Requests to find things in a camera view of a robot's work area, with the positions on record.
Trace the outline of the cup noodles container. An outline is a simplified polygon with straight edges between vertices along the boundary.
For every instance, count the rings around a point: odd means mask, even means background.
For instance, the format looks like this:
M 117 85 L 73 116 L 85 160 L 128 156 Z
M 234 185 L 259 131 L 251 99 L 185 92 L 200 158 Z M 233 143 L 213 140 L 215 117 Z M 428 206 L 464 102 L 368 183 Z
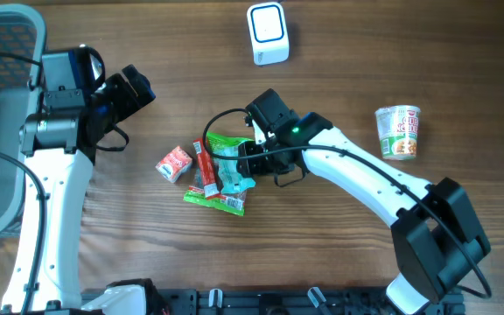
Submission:
M 384 159 L 408 160 L 417 156 L 417 135 L 421 110 L 413 105 L 379 108 L 375 119 Z

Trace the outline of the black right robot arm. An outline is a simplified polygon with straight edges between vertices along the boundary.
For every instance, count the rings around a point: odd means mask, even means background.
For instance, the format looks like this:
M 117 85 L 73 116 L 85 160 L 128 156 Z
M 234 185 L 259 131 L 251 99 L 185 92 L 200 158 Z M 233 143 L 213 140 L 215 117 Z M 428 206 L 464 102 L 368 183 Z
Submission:
M 300 167 L 355 197 L 391 230 L 399 274 L 386 299 L 404 314 L 417 314 L 460 288 L 491 251 L 466 190 L 444 178 L 436 184 L 410 176 L 364 151 L 323 116 L 299 116 L 273 89 L 246 108 L 255 141 L 239 152 L 246 176 L 275 176 Z

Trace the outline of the light blue candy packet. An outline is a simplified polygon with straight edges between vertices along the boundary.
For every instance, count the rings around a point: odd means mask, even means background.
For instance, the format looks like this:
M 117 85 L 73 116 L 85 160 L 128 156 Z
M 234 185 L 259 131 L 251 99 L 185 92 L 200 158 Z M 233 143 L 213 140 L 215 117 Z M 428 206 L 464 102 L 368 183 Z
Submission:
M 221 156 L 237 157 L 238 147 L 222 145 L 214 149 L 213 152 Z M 214 161 L 218 165 L 218 176 L 223 185 L 221 188 L 223 194 L 244 193 L 249 188 L 256 186 L 256 182 L 252 178 L 245 178 L 237 171 L 236 160 L 215 158 Z

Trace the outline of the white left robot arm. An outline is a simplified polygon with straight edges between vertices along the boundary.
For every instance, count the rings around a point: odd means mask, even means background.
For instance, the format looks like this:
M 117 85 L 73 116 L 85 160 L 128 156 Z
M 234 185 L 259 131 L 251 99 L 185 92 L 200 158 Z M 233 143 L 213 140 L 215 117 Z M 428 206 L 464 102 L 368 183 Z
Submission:
M 81 214 L 99 142 L 156 98 L 132 66 L 106 74 L 92 47 L 45 52 L 44 88 L 19 131 L 24 213 L 3 314 L 78 312 Z

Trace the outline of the red stick packet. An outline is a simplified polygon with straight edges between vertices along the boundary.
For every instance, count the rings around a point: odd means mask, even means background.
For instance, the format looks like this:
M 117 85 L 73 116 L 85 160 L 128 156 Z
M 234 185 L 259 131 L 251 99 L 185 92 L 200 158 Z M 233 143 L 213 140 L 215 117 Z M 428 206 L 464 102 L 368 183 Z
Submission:
M 196 139 L 193 142 L 193 147 L 196 151 L 199 162 L 205 197 L 207 200 L 218 198 L 220 196 L 220 191 L 218 190 L 216 184 L 213 161 L 205 150 L 204 143 L 201 139 Z

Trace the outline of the green snack bag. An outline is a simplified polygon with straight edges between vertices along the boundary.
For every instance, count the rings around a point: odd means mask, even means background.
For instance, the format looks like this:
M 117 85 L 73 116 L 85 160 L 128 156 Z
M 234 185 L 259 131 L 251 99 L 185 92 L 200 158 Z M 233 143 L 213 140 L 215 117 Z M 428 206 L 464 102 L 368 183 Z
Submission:
M 211 157 L 216 177 L 216 184 L 218 190 L 220 191 L 220 196 L 214 199 L 206 199 L 200 175 L 200 165 L 197 159 L 198 168 L 195 172 L 193 182 L 189 185 L 188 190 L 185 192 L 183 201 L 203 207 L 211 207 L 230 214 L 243 216 L 245 213 L 245 199 L 247 196 L 247 191 L 236 194 L 223 194 L 221 192 L 223 185 L 218 176 L 218 165 L 214 161 L 215 158 L 216 157 Z

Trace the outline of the small red white box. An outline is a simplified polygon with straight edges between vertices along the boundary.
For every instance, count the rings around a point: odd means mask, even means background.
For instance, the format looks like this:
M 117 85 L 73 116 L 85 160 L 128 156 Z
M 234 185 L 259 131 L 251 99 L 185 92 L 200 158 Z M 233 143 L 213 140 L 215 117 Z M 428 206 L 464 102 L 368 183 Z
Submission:
M 175 183 L 193 164 L 192 157 L 179 146 L 170 151 L 156 166 L 156 170 L 169 182 Z

